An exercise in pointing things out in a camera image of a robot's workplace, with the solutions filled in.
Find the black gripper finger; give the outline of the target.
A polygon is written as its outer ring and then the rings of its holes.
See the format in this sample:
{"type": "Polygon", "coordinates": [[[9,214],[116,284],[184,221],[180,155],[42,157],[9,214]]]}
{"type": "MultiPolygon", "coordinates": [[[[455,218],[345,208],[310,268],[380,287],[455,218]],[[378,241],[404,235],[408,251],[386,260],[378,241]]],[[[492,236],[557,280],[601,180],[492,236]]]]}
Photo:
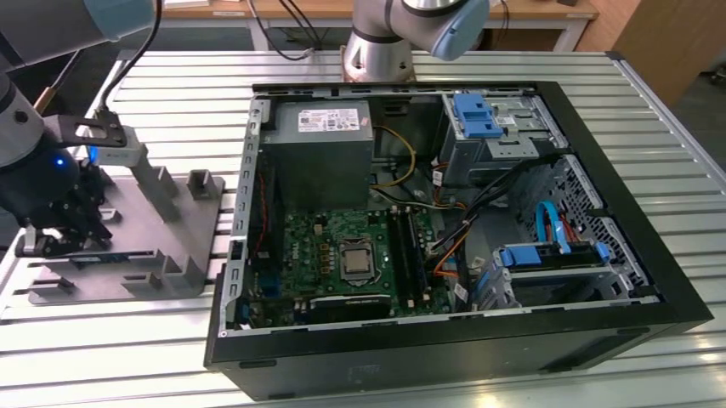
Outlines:
{"type": "Polygon", "coordinates": [[[18,258],[52,258],[72,252],[72,244],[64,238],[42,233],[33,226],[25,227],[25,232],[14,246],[18,258]]]}
{"type": "Polygon", "coordinates": [[[112,234],[102,224],[101,205],[105,203],[106,182],[98,167],[81,167],[78,180],[61,200],[64,228],[92,241],[98,249],[109,248],[112,234]]]}

